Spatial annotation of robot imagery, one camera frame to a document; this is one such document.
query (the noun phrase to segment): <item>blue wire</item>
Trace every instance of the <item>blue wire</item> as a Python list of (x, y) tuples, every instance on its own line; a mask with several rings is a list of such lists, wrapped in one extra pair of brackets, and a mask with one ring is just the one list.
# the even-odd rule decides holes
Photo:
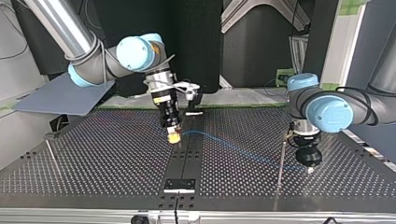
[[(201, 131), (190, 130), (190, 131), (184, 132), (183, 135), (187, 135), (187, 134), (191, 134), (191, 133), (201, 134), (201, 135), (203, 135), (203, 136), (205, 136), (205, 137), (207, 137), (207, 138), (209, 138), (209, 139), (211, 139), (213, 141), (216, 141), (216, 142), (219, 142), (219, 143), (223, 144), (226, 147), (229, 147), (229, 148), (232, 148), (232, 149), (238, 151), (240, 154), (242, 154), (243, 156), (245, 156), (247, 158), (250, 158), (250, 159), (252, 159), (254, 161), (262, 162), (262, 163), (264, 163), (264, 164), (266, 164), (268, 166), (279, 168), (279, 165), (274, 163), (274, 162), (272, 162), (271, 160), (269, 160), (269, 159), (267, 159), (265, 157), (256, 155), (253, 152), (241, 149), (240, 147), (234, 146), (233, 144), (231, 144), (231, 143), (229, 143), (229, 142), (227, 142), (227, 141), (225, 141), (223, 139), (217, 138), (217, 137), (215, 137), (215, 136), (213, 136), (213, 135), (211, 135), (209, 133), (204, 133), (204, 132), (201, 132)], [(285, 170), (302, 170), (303, 167), (301, 167), (301, 166), (293, 166), (293, 165), (283, 165), (283, 169), (285, 169)]]

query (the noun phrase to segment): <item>yellow tip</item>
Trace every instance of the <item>yellow tip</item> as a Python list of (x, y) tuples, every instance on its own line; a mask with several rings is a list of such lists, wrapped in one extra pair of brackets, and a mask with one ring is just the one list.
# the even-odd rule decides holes
[(180, 142), (180, 134), (179, 133), (169, 133), (168, 141), (170, 144), (176, 144)]

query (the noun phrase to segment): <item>black perforated table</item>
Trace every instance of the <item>black perforated table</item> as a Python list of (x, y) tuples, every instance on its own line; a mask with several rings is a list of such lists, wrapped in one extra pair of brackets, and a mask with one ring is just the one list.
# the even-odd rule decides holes
[[(323, 134), (311, 175), (287, 147), (276, 190), (289, 121), (286, 107), (206, 109), (173, 146), (158, 111), (95, 111), (0, 172), (0, 207), (396, 213), (396, 174), (343, 133)], [(165, 194), (168, 179), (195, 192)]]

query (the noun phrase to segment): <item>white panel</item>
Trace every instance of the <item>white panel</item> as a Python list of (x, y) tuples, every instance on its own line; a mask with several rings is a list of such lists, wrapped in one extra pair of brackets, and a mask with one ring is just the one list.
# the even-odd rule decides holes
[[(20, 28), (15, 15), (6, 7), (1, 9)], [(0, 11), (0, 58), (21, 52), (25, 44), (24, 38), (14, 30)], [(44, 83), (30, 50), (16, 58), (0, 60), (0, 102), (41, 87)]]
[(0, 119), (0, 170), (38, 146), (50, 132), (47, 114), (14, 112)]
[(341, 86), (346, 84), (364, 9), (365, 6), (362, 6), (357, 15), (336, 17), (321, 83), (338, 83)]

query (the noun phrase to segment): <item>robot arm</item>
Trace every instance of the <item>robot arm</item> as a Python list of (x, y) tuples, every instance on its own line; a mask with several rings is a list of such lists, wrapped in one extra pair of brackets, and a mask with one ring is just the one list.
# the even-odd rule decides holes
[(158, 34), (129, 36), (113, 48), (103, 43), (81, 22), (68, 0), (25, 0), (70, 61), (68, 72), (80, 87), (90, 87), (106, 81), (145, 73), (154, 104), (161, 111), (161, 125), (167, 129), (170, 143), (180, 141), (180, 118), (176, 88), (193, 98), (197, 85), (175, 86), (164, 43)]
[(396, 30), (393, 27), (367, 90), (342, 87), (324, 91), (318, 77), (300, 74), (288, 80), (290, 114), (296, 159), (307, 167), (321, 162), (316, 149), (320, 131), (338, 133), (350, 124), (391, 124), (396, 122)]

